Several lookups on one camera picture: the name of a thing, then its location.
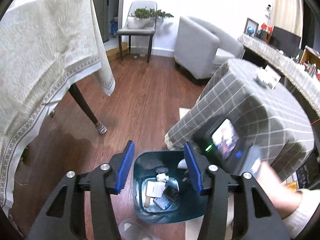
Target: beige curtain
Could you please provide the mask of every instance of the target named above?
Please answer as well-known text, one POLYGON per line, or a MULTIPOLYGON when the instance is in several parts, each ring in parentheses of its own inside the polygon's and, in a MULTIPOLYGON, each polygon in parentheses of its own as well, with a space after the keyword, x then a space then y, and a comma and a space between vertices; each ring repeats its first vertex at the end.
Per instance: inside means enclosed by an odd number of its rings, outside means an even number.
POLYGON ((273 0, 270 25, 302 37, 303 0, 273 0))

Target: black monitor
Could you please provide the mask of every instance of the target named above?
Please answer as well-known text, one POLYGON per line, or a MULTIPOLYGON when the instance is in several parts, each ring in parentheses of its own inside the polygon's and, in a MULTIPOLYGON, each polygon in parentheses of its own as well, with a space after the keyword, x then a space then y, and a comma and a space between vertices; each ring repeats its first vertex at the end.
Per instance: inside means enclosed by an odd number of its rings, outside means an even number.
POLYGON ((274 27, 269 44, 282 50, 288 57, 295 57, 299 50, 301 37, 279 27, 274 27))

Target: person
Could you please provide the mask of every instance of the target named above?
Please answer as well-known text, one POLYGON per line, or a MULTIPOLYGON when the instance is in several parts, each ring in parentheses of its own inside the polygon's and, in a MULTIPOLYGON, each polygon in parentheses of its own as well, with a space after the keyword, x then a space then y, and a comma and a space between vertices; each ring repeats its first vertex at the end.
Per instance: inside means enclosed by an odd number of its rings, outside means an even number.
POLYGON ((257 179, 287 226, 291 239, 320 239, 320 190, 293 191, 281 184, 268 162, 257 179))

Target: chair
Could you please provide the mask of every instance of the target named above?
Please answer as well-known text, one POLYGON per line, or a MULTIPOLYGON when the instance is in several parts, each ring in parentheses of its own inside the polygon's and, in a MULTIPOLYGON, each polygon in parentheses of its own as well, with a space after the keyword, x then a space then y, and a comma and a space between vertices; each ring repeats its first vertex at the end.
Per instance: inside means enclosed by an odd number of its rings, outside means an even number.
MULTIPOLYGON (((128 16, 134 14, 134 11, 138 8, 147 8, 147 9, 155 9, 157 10, 157 3, 153 1, 134 1, 129 9, 128 16)), ((128 27, 128 18, 125 22, 125 26, 117 31, 118 39, 119 39, 119 50, 120 50, 120 58, 123 64, 123 54, 122 54, 122 46, 121 46, 121 36, 128 35, 129 36, 129 53, 131 52, 131 35, 135 36, 150 36, 149 38, 149 46, 148 46, 148 54, 147 54, 147 63, 149 66, 149 60, 152 49, 152 38, 156 32, 156 17, 151 19, 152 22, 149 22, 147 26, 142 29, 130 29, 128 27)))
POLYGON ((175 61, 196 79, 210 78, 230 58, 241 58, 243 45, 222 29, 195 17, 180 17, 175 61))

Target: globe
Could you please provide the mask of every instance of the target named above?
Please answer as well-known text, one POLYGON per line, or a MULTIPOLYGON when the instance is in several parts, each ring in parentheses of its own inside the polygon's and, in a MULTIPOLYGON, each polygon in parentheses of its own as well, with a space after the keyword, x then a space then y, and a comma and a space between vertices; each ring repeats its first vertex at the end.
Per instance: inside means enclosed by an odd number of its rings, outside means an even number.
POLYGON ((252 27, 248 27, 247 32, 250 34, 250 36, 254 33, 254 29, 252 27))

